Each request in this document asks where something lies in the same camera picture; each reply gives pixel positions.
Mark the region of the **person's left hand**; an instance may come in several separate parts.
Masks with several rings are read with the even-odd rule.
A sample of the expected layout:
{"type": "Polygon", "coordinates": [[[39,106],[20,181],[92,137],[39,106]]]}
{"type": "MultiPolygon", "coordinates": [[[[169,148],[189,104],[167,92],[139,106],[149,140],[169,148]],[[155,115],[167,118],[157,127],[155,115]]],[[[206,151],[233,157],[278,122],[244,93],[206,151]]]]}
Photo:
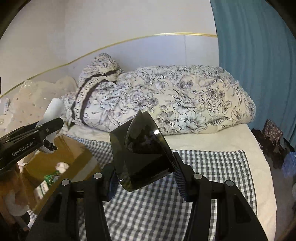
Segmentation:
{"type": "Polygon", "coordinates": [[[8,226],[16,223],[15,216],[24,215],[29,206],[26,187],[18,163],[1,174],[1,215],[8,226]]]}

